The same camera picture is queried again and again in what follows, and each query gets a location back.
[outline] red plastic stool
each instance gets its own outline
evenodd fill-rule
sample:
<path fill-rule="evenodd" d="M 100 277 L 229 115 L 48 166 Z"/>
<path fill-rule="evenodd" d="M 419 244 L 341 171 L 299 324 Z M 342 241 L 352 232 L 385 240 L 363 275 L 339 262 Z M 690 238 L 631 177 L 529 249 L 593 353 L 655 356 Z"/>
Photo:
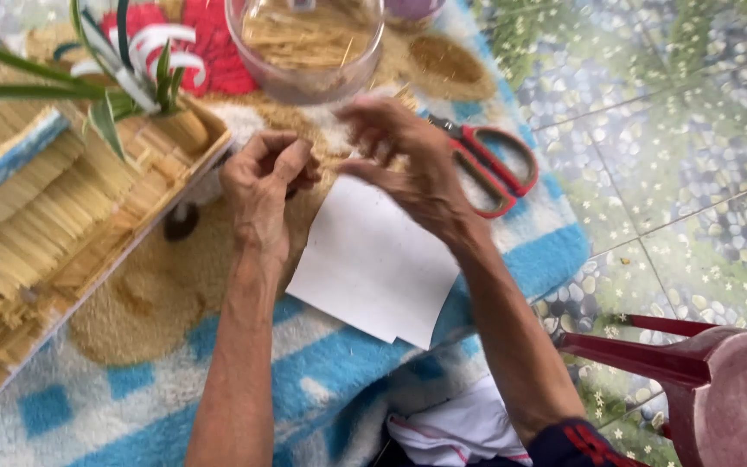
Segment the red plastic stool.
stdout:
<path fill-rule="evenodd" d="M 646 345 L 568 333 L 559 350 L 659 381 L 670 410 L 662 430 L 684 467 L 747 466 L 747 330 L 628 316 L 633 326 L 690 338 Z"/>

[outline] forearm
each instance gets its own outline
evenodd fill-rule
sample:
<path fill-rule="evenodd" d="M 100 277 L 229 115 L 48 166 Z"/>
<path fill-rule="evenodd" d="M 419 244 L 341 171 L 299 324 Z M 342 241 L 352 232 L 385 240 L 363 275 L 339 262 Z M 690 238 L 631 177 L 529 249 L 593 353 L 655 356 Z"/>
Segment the forearm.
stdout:
<path fill-rule="evenodd" d="M 186 465 L 272 462 L 272 305 L 280 272 L 250 248 L 234 262 Z"/>
<path fill-rule="evenodd" d="M 584 418 L 564 362 L 506 270 L 487 228 L 451 246 L 468 282 L 486 360 L 524 445 L 544 428 Z"/>

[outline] scissors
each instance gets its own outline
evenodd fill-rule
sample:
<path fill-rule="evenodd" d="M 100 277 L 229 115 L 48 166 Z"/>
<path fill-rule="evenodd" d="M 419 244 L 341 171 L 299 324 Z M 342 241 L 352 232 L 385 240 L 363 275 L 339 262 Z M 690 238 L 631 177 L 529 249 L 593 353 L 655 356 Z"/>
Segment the scissors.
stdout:
<path fill-rule="evenodd" d="M 492 209 L 484 210 L 474 207 L 481 217 L 503 216 L 509 212 L 509 209 L 512 209 L 517 198 L 523 198 L 538 181 L 538 163 L 534 158 L 534 153 L 517 136 L 489 126 L 457 125 L 434 115 L 429 115 L 428 121 L 448 133 L 457 160 L 489 196 L 497 201 L 497 206 Z M 489 149 L 485 143 L 487 137 L 493 137 L 502 145 L 523 156 L 529 168 L 526 179 L 518 179 L 499 155 Z"/>

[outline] tiled floor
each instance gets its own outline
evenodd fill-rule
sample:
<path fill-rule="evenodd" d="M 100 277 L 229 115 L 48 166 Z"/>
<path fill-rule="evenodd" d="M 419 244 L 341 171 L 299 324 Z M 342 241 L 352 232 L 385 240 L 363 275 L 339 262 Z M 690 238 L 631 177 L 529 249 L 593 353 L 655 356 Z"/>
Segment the tiled floor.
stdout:
<path fill-rule="evenodd" d="M 591 241 L 554 339 L 662 344 L 622 313 L 747 327 L 747 0 L 473 0 Z M 617 449 L 679 465 L 655 381 L 566 355 Z"/>

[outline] white cloth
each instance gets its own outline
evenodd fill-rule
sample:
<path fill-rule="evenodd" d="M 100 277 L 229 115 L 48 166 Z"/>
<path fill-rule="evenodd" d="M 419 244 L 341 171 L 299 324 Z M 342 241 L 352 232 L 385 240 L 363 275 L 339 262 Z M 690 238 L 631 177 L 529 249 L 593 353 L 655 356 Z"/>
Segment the white cloth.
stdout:
<path fill-rule="evenodd" d="M 500 456 L 532 465 L 491 375 L 408 419 L 390 415 L 387 426 L 415 464 L 462 467 Z"/>

